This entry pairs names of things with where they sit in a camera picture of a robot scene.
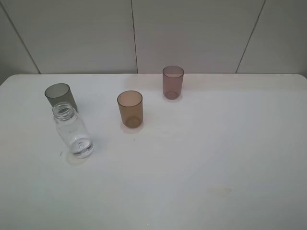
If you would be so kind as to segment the clear plastic water bottle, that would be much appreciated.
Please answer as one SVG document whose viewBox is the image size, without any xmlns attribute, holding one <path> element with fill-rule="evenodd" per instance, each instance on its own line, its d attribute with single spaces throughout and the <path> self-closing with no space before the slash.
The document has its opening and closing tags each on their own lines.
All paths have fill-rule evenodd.
<svg viewBox="0 0 307 230">
<path fill-rule="evenodd" d="M 60 102 L 52 108 L 56 130 L 76 158 L 89 157 L 93 150 L 93 142 L 78 112 L 68 102 Z"/>
</svg>

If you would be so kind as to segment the brown translucent cup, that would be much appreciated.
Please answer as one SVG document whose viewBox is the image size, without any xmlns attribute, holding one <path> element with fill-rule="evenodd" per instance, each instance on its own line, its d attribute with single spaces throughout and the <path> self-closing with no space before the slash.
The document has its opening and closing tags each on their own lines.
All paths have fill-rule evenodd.
<svg viewBox="0 0 307 230">
<path fill-rule="evenodd" d="M 138 91 L 125 91 L 117 97 L 122 123 L 137 128 L 143 123 L 143 97 Z"/>
</svg>

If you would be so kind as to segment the grey translucent cup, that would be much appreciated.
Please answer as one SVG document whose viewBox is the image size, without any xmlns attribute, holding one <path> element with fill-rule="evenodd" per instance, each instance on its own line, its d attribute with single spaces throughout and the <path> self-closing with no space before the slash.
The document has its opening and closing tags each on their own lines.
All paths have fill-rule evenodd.
<svg viewBox="0 0 307 230">
<path fill-rule="evenodd" d="M 68 84 L 57 83 L 49 86 L 45 90 L 45 96 L 52 107 L 61 102 L 68 102 L 76 111 L 78 111 L 77 104 Z"/>
</svg>

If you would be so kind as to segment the mauve translucent cup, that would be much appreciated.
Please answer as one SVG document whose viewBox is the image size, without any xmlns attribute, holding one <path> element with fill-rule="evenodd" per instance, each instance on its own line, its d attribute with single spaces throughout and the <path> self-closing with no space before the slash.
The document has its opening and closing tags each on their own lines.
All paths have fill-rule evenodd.
<svg viewBox="0 0 307 230">
<path fill-rule="evenodd" d="M 184 70 L 178 66 L 167 66 L 163 69 L 163 94 L 169 100 L 181 95 Z"/>
</svg>

